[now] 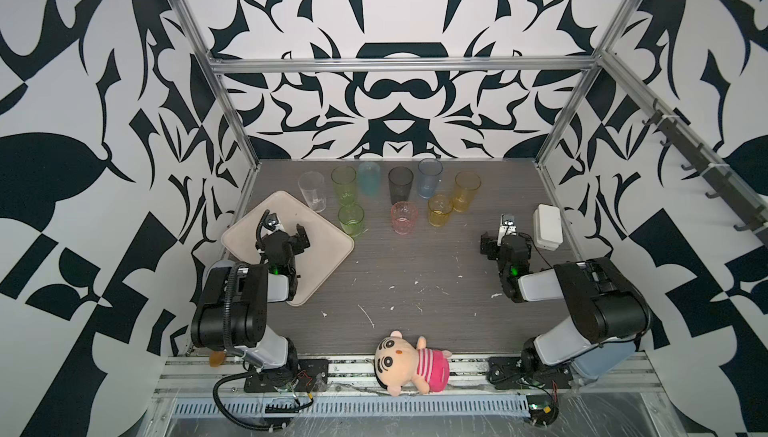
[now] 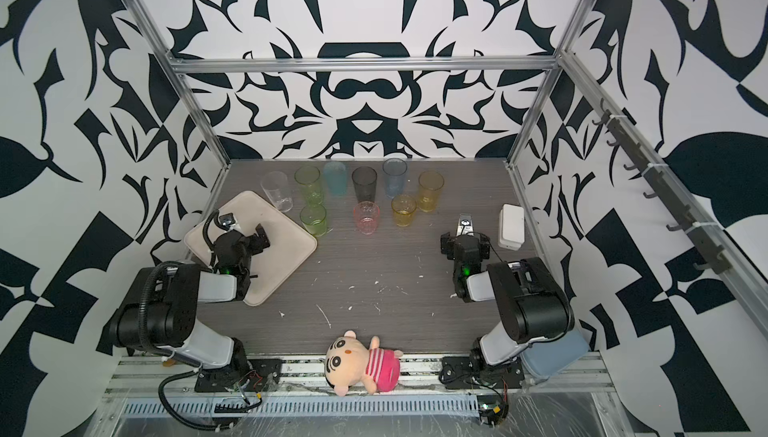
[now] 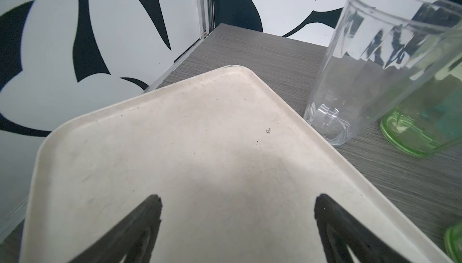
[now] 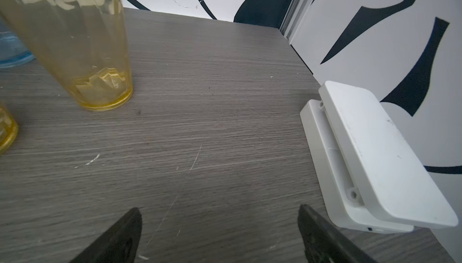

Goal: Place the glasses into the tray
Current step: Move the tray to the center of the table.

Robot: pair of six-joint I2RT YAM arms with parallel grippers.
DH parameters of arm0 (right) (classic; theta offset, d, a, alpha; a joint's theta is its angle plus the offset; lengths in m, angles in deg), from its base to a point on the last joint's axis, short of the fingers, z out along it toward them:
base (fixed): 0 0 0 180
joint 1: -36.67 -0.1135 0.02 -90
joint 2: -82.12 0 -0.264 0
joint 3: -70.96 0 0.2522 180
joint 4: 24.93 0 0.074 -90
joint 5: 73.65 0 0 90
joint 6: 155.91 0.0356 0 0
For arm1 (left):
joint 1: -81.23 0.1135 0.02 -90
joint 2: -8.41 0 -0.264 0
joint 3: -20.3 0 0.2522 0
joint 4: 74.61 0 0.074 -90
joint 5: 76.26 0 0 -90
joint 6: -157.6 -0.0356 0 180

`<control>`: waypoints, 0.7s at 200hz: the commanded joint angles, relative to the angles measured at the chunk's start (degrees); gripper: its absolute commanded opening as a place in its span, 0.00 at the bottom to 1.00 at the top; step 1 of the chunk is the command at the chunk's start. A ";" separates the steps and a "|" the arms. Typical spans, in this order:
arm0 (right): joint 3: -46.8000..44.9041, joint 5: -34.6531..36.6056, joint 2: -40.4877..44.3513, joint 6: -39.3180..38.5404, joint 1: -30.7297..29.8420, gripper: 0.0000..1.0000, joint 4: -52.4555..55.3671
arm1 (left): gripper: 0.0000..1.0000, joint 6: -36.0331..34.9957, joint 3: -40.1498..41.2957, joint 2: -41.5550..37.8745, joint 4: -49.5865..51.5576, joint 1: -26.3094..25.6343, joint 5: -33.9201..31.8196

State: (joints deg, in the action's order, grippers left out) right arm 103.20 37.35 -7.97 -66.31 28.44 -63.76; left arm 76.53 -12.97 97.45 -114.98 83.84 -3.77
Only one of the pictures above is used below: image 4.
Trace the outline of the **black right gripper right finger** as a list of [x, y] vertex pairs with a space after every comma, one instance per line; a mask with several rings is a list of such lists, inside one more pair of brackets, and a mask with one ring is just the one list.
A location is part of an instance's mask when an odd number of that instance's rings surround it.
[[309, 205], [300, 205], [297, 223], [304, 243], [305, 257], [309, 263], [375, 261]]

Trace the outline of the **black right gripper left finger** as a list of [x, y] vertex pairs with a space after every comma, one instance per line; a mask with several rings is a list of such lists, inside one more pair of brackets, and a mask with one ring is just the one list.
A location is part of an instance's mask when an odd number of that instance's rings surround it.
[[133, 263], [137, 256], [142, 216], [131, 208], [100, 237], [71, 260], [71, 263]]

